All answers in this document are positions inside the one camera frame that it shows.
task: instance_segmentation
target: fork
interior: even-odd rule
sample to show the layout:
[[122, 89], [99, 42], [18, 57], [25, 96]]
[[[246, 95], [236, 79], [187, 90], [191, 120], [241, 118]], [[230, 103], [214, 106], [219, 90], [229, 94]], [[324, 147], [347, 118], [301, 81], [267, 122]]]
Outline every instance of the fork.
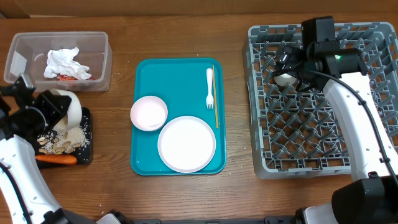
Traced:
[[206, 105], [207, 105], [207, 109], [211, 110], [211, 109], [213, 109], [213, 105], [214, 105], [214, 98], [213, 98], [213, 95], [211, 94], [211, 86], [213, 84], [213, 69], [207, 68], [206, 77], [207, 77]]

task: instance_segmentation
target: dish rack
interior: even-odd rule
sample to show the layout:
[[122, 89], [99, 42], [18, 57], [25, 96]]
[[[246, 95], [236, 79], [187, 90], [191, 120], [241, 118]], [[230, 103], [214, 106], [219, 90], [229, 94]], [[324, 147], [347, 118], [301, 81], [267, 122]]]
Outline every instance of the dish rack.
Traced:
[[[261, 179], [350, 174], [351, 167], [333, 109], [321, 91], [295, 91], [269, 75], [283, 46], [302, 48], [301, 25], [252, 26], [242, 55], [251, 110], [254, 171]], [[373, 100], [398, 150], [397, 36], [387, 22], [335, 24], [340, 47], [357, 48], [371, 79]]]

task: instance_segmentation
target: chopsticks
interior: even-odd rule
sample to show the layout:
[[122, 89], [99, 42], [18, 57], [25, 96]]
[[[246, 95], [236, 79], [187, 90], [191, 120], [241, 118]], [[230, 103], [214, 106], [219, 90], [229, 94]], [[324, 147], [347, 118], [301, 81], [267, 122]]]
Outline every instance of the chopsticks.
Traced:
[[218, 109], [217, 109], [217, 93], [216, 93], [216, 73], [214, 72], [214, 65], [213, 65], [213, 88], [214, 88], [214, 103], [215, 103], [215, 111], [216, 111], [216, 129], [218, 129]]

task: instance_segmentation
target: crumpled napkin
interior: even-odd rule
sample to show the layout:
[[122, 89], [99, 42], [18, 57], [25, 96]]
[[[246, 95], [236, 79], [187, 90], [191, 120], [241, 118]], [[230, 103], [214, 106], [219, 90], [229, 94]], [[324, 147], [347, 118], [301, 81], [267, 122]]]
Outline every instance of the crumpled napkin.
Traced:
[[68, 75], [78, 80], [87, 80], [91, 77], [87, 71], [87, 66], [80, 65], [73, 61], [73, 58], [79, 53], [79, 48], [50, 50], [47, 54], [47, 67], [44, 71], [45, 78], [55, 78], [58, 75]]

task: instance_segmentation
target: white label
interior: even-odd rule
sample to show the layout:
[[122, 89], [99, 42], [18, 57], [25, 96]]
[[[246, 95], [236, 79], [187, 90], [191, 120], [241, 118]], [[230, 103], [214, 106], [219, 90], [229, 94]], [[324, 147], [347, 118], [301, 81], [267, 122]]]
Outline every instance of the white label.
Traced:
[[24, 58], [20, 53], [15, 51], [14, 56], [12, 56], [10, 73], [18, 77], [19, 74], [25, 72], [26, 61], [26, 58]]

